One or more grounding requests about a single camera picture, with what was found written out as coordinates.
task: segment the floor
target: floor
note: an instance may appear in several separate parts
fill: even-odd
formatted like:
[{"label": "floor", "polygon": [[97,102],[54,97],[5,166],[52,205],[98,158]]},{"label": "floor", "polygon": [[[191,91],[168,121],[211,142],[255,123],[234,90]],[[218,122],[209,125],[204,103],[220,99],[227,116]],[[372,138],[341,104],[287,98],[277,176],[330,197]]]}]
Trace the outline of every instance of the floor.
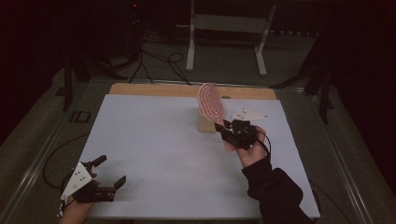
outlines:
[{"label": "floor", "polygon": [[[267,88],[296,75],[315,39],[305,36],[270,35],[263,51],[268,76],[260,77],[252,43],[235,45],[198,39],[194,70],[184,71],[187,41],[154,35],[143,46],[148,52],[172,60],[181,59],[179,74],[191,83],[215,82],[224,85]],[[133,83],[184,84],[165,63],[144,54],[145,69],[139,69]],[[132,77],[138,64],[119,71]],[[63,111],[64,98],[55,96],[63,86],[63,70],[53,78],[52,87],[37,101],[0,150],[0,223],[57,223],[59,185],[79,158],[103,97],[119,80],[95,74],[89,83],[74,85],[74,101]],[[318,116],[316,96],[306,96],[301,80],[276,90],[287,115],[312,189],[318,197],[321,218],[317,223],[396,223],[396,200],[379,173],[358,130],[348,116],[337,89],[331,88],[329,124]],[[70,122],[73,111],[89,111],[88,122]],[[52,151],[56,153],[47,158]],[[245,223],[232,220],[136,220],[135,223]],[[86,223],[120,223],[117,219],[90,218]]]}]

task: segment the metal frame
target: metal frame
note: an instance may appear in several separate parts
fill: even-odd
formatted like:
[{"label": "metal frame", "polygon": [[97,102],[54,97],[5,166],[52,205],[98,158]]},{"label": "metal frame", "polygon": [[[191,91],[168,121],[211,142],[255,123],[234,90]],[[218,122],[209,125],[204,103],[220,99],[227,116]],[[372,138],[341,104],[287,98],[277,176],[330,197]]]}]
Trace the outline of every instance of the metal frame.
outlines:
[{"label": "metal frame", "polygon": [[[164,81],[163,84],[182,84],[182,82],[166,82]],[[289,93],[297,93],[297,94],[302,94],[301,88],[285,88],[283,90],[275,90],[276,92],[289,92]],[[82,90],[77,92],[77,100],[74,101],[71,104],[71,108],[74,108],[77,103],[79,98],[82,95]],[[337,168],[339,175],[341,176],[341,179],[344,183],[344,186],[346,188],[346,192],[348,194],[349,200],[351,201],[354,210],[357,214],[357,217],[360,221],[360,223],[364,224],[369,224],[373,223],[373,220],[371,218],[371,215],[368,211],[368,208],[361,196],[361,192],[358,188],[358,185],[356,184],[355,180],[352,177],[352,174],[349,172],[349,169],[347,168],[347,164],[339,150],[339,147],[337,146],[337,143],[332,136],[332,131],[329,129],[328,126],[326,126],[323,123],[323,120],[320,117],[320,114],[318,112],[318,99],[316,96],[307,96],[309,103],[311,104],[311,107],[314,111],[314,114],[316,115],[316,119],[321,127],[321,130],[323,131],[323,134],[325,135],[329,146],[330,146],[330,152],[332,154],[332,158],[334,160],[335,167]],[[30,190],[32,189],[35,181],[37,180],[40,170],[42,169],[44,165],[45,159],[48,157],[50,154],[50,150],[52,149],[60,131],[62,130],[62,127],[64,126],[64,123],[66,122],[67,118],[70,116],[71,111],[73,109],[68,110],[67,112],[64,112],[64,114],[60,117],[58,123],[54,126],[51,134],[48,137],[47,142],[43,145],[41,148],[39,154],[35,158],[35,160],[32,162],[30,167],[27,169],[25,175],[21,179],[21,183],[19,186],[16,188],[14,191],[11,199],[8,201],[6,206],[4,207],[2,213],[0,214],[0,223],[8,223],[12,222],[12,220],[16,217],[18,214],[19,210],[21,209],[22,204],[24,203],[26,197],[30,193]]]},{"label": "metal frame", "polygon": [[267,70],[265,68],[264,58],[262,57],[262,49],[264,48],[265,40],[270,31],[275,10],[276,6],[273,5],[267,19],[195,14],[195,0],[191,0],[190,44],[187,53],[186,70],[192,72],[194,67],[195,29],[236,31],[262,34],[262,40],[259,45],[255,47],[254,52],[259,68],[259,75],[261,77],[266,77]]}]

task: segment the black sleeve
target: black sleeve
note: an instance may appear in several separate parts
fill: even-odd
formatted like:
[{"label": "black sleeve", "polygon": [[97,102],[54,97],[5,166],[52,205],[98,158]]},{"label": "black sleeve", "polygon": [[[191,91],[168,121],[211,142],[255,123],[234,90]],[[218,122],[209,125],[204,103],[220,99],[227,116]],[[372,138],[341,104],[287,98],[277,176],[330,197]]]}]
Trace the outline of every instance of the black sleeve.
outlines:
[{"label": "black sleeve", "polygon": [[248,181],[248,196],[260,202],[264,221],[276,224],[313,223],[300,208],[303,191],[282,169],[272,170],[268,158],[251,164],[242,173]]}]

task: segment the human hand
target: human hand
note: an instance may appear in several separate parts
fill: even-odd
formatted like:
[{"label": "human hand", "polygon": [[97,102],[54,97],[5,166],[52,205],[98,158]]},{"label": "human hand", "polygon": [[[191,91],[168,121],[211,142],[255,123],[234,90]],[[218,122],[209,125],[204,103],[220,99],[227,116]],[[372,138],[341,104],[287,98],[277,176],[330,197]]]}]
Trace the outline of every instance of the human hand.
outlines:
[{"label": "human hand", "polygon": [[[259,126],[256,126],[256,130],[258,131],[258,139],[264,142],[266,135],[265,130]],[[256,161],[264,159],[266,156],[265,149],[259,142],[255,142],[253,146],[248,150],[244,150],[243,148],[236,148],[235,150],[244,168],[248,167]]]},{"label": "human hand", "polygon": [[[100,182],[93,180],[93,184],[99,185]],[[69,196],[59,224],[83,223],[94,205],[95,203],[78,203],[73,196]]]}]

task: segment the dark background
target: dark background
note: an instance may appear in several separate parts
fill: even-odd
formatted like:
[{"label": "dark background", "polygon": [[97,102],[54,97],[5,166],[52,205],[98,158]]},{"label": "dark background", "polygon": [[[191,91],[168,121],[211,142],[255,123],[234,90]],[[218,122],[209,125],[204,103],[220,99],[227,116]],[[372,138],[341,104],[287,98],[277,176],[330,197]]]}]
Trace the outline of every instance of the dark background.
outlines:
[{"label": "dark background", "polygon": [[[199,2],[196,10],[204,13],[265,14],[255,7],[266,4],[263,1]],[[125,53],[123,44],[116,45],[108,34],[132,37],[130,44],[137,46],[138,28],[131,21],[141,20],[139,29],[172,36],[176,24],[187,25],[190,19],[190,1],[185,0],[21,0],[7,1],[0,10],[0,142],[50,87],[51,78],[63,67],[70,43],[94,55],[121,55]],[[396,175],[392,173],[396,170],[395,15],[396,7],[386,0],[279,1],[271,29],[275,34],[319,34],[314,45],[319,50],[309,58],[320,58],[329,51],[339,55],[332,68],[332,84],[396,194]]]}]

